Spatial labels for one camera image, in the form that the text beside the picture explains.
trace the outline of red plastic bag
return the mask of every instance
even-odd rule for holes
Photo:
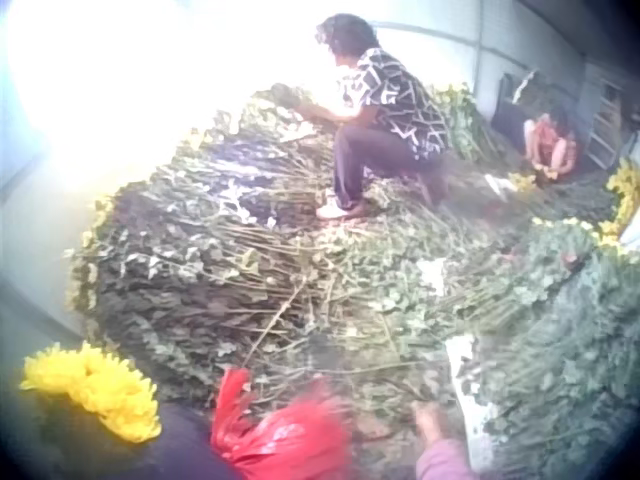
[[[349,434],[332,412],[323,385],[252,425],[243,417],[251,395],[245,369],[228,370],[220,385],[211,446],[248,480],[347,478]]]

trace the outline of white shoe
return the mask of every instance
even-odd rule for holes
[[[327,204],[316,210],[316,216],[321,220],[346,220],[348,218],[363,217],[366,215],[364,202],[358,203],[351,210],[343,210],[335,199],[330,199]]]

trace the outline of red shirt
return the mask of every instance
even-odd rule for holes
[[[535,133],[540,139],[540,160],[542,160],[542,163],[545,165],[549,165],[551,163],[551,157],[553,156],[553,150],[561,137],[551,126],[549,121],[544,118],[539,120],[536,124]],[[578,155],[578,146],[572,133],[567,135],[566,141],[567,153],[565,154],[563,164],[575,162]]]

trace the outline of patterned shirt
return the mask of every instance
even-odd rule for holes
[[[351,106],[380,107],[373,127],[409,142],[416,160],[447,148],[442,115],[420,81],[381,48],[367,50],[341,83],[343,99]]]

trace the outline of chrysanthemum bunch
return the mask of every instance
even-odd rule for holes
[[[609,178],[607,188],[620,195],[620,205],[612,222],[602,222],[600,229],[605,236],[618,237],[631,222],[640,205],[640,169],[628,160],[620,161],[620,168]]]
[[[20,388],[66,394],[129,442],[145,442],[161,432],[158,403],[153,399],[156,386],[131,368],[128,360],[87,343],[80,350],[61,350],[56,344],[34,358],[27,357]]]

